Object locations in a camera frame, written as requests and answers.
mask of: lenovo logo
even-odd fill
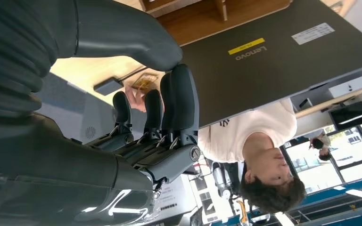
[[[242,54],[242,55],[237,56],[235,59],[236,59],[236,60],[241,60],[241,59],[243,59],[243,58],[248,58],[248,57],[250,57],[250,56],[253,55],[253,54],[256,54],[256,53],[258,53],[258,52],[261,52],[262,50],[263,50],[263,51],[266,51],[266,50],[267,50],[266,46],[262,46],[262,47],[260,47],[260,48],[253,49],[253,50],[251,50],[251,51],[249,51],[249,52],[246,52],[246,53],[244,53],[244,54]]]

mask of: man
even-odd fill
[[[309,149],[313,147],[319,150],[320,160],[328,161],[331,159],[331,153],[329,153],[329,146],[331,145],[331,141],[323,129],[306,134],[304,137],[310,139]]]
[[[140,108],[139,97],[126,91],[131,107]],[[304,184],[291,176],[278,148],[295,133],[296,117],[285,99],[200,129],[198,146],[213,161],[244,161],[243,198],[263,212],[285,212],[305,195]]]

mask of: dark hair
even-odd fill
[[[324,147],[324,143],[317,138],[313,139],[312,144],[315,149],[322,149]]]
[[[331,159],[331,153],[328,152],[328,154],[319,155],[319,159],[323,161],[328,161]]]
[[[240,187],[242,198],[247,199],[249,204],[258,207],[261,212],[286,212],[299,204],[306,195],[304,184],[299,178],[293,178],[287,189],[282,189],[281,186],[265,185],[257,177],[253,183],[248,184],[245,174],[246,165]]]

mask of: yellow sticker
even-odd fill
[[[259,38],[259,39],[257,39],[257,40],[254,40],[254,41],[251,41],[251,42],[249,42],[249,43],[246,43],[246,44],[244,44],[244,45],[242,45],[242,46],[239,46],[239,47],[236,47],[236,48],[231,49],[230,51],[228,51],[228,54],[232,55],[232,54],[234,54],[234,53],[241,52],[241,51],[243,51],[243,50],[245,50],[245,49],[247,49],[247,48],[250,48],[250,47],[252,47],[252,46],[258,45],[258,44],[263,43],[263,42],[265,42],[264,38]]]

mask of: screw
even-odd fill
[[[134,141],[134,137],[133,137],[132,135],[128,135],[128,136],[126,136],[125,139],[124,139],[124,142],[125,142],[126,144],[129,144],[129,143],[131,143],[132,141]]]
[[[193,148],[191,149],[190,155],[191,155],[191,160],[192,160],[192,161],[197,161],[197,160],[199,159],[199,156],[200,156],[200,150],[199,150],[199,148],[193,147]]]

